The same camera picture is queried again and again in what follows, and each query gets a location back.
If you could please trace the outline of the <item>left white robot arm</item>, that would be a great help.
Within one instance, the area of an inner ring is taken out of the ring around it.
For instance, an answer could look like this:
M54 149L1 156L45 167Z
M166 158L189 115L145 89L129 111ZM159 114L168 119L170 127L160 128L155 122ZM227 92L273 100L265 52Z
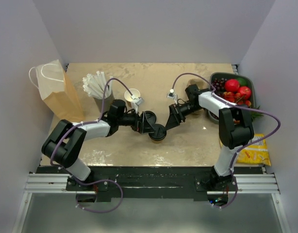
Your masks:
M109 137L118 131L119 126L130 126L137 133L153 133L156 115L145 111L141 115L134 109L127 110L123 100L114 100L100 120L84 123L71 123L60 120L42 146L42 153L52 162L58 163L77 178L82 190L94 186L91 169L78 158L83 142L98 137Z

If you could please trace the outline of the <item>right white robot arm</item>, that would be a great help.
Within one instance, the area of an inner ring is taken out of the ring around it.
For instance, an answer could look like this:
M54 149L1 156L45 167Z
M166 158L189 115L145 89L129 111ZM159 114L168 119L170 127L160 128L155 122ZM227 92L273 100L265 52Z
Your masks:
M216 191L227 185L227 176L232 175L239 152L254 137L251 116L248 110L241 109L234 103L226 102L209 89L199 89L197 85L189 85L185 89L188 101L184 104L169 106L169 118L166 130L178 127L185 122L186 116L205 109L219 118L219 139L223 144L218 161L214 165L214 174L210 178L210 186Z

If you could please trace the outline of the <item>brown paper coffee cup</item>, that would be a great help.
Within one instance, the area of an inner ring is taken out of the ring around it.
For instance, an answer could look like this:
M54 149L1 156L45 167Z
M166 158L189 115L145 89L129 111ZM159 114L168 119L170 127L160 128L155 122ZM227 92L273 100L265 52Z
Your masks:
M124 99L127 102L127 105L129 107L132 106L133 98L139 98L139 97L141 97L140 92L135 88L130 88L129 91L127 90L124 93Z

